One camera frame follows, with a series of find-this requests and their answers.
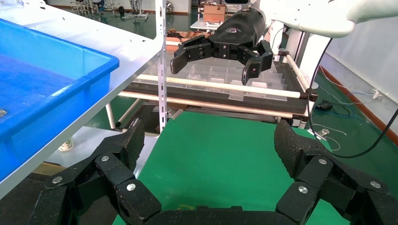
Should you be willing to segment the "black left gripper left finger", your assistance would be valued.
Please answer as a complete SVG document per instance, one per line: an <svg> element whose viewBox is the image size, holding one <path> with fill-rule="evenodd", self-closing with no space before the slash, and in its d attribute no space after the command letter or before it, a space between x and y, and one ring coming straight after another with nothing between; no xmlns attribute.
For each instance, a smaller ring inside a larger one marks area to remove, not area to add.
<svg viewBox="0 0 398 225"><path fill-rule="evenodd" d="M145 126L106 137L86 159L50 177L29 219L31 225L77 225L81 215L106 196L128 225L144 225L161 203L134 175L144 146Z"/></svg>

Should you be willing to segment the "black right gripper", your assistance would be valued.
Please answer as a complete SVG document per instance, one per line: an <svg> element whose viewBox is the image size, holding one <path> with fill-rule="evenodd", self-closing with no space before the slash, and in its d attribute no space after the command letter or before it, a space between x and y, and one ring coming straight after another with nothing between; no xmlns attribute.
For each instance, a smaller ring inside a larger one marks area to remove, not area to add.
<svg viewBox="0 0 398 225"><path fill-rule="evenodd" d="M265 16L255 8L240 10L227 19L215 33L199 35L178 45L170 62L173 75L179 73L188 62L210 58L238 59L244 65L241 82L244 86L252 78L271 69L273 52L269 42L261 40L265 31Z"/></svg>

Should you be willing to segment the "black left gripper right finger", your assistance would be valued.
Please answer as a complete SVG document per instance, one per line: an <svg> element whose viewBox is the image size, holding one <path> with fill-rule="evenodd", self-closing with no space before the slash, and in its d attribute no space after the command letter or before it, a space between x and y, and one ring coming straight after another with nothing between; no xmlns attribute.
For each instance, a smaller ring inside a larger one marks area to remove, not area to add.
<svg viewBox="0 0 398 225"><path fill-rule="evenodd" d="M320 200L352 225L395 225L398 201L375 177L336 159L318 140L298 135L284 120L274 132L275 150L294 180L276 212L304 225Z"/></svg>

